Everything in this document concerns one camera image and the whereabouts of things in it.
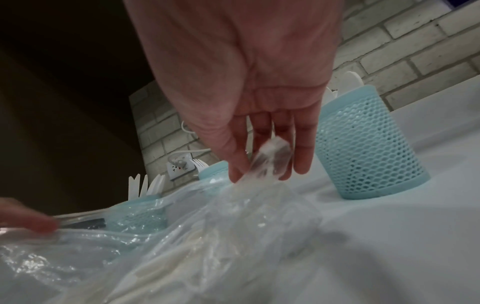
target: electrical outlet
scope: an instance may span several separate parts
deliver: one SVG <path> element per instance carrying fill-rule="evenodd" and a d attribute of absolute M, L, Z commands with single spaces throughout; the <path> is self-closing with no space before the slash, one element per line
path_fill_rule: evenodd
<path fill-rule="evenodd" d="M 195 170 L 195 165 L 194 163 L 192 163 L 191 153 L 180 154 L 177 158 L 172 159 L 173 163 L 177 163 L 178 161 L 183 161 L 185 165 L 182 167 L 179 167 L 179 166 L 172 165 L 169 162 L 166 163 L 166 170 L 168 171 L 168 176 L 170 180 L 177 179 Z"/>

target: white plastic fork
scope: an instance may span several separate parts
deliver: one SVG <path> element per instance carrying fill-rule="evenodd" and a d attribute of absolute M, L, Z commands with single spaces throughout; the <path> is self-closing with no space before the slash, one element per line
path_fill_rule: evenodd
<path fill-rule="evenodd" d="M 195 168 L 198 170 L 199 173 L 209 167 L 207 163 L 199 159 L 192 159 L 191 162 L 195 165 Z"/>

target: plastic bag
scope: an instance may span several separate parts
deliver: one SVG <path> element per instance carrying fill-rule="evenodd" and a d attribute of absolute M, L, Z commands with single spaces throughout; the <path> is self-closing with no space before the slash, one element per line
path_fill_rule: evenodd
<path fill-rule="evenodd" d="M 36 238 L 6 230 L 0 250 L 10 277 L 0 277 L 15 283 L 0 296 L 32 302 L 22 292 L 36 284 L 44 291 L 35 302 L 55 304 L 269 302 L 279 263 L 301 250 L 320 223 L 314 207 L 277 181 L 290 158 L 288 143 L 275 138 L 235 185 L 201 181 L 155 203 L 105 211 L 165 208 L 169 227 L 156 234 L 66 229 Z M 69 275 L 74 279 L 62 282 Z"/>

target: white table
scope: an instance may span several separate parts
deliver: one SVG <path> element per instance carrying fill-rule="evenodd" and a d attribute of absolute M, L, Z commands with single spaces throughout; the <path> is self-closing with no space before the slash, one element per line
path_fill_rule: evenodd
<path fill-rule="evenodd" d="M 480 76 L 392 115 L 431 181 L 346 201 L 316 159 L 288 183 L 321 212 L 326 245 L 278 303 L 480 303 Z"/>

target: hand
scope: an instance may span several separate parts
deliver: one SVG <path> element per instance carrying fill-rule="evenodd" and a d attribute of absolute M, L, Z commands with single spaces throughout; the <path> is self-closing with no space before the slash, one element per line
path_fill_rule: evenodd
<path fill-rule="evenodd" d="M 339 0 L 126 0 L 156 80 L 237 181 L 275 134 L 307 173 L 340 42 Z M 292 165 L 282 177 L 287 179 Z"/>
<path fill-rule="evenodd" d="M 55 231 L 58 224 L 54 218 L 27 208 L 16 199 L 0 197 L 0 227 L 20 227 L 49 233 Z"/>

